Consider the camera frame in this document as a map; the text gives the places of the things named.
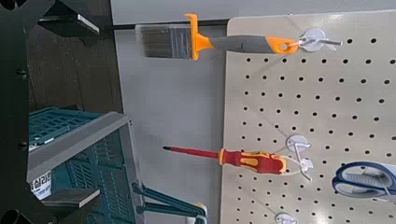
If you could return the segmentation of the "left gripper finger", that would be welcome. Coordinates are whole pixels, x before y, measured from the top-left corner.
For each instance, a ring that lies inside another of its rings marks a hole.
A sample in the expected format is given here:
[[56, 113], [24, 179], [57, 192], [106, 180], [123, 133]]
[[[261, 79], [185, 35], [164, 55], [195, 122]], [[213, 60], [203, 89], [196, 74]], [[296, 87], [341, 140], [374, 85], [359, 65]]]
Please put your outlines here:
[[100, 34], [100, 28], [67, 5], [66, 0], [55, 0], [54, 5], [37, 24], [62, 37], [87, 37]]
[[99, 195], [99, 189], [62, 189], [41, 202], [55, 215], [56, 224], [84, 224]]

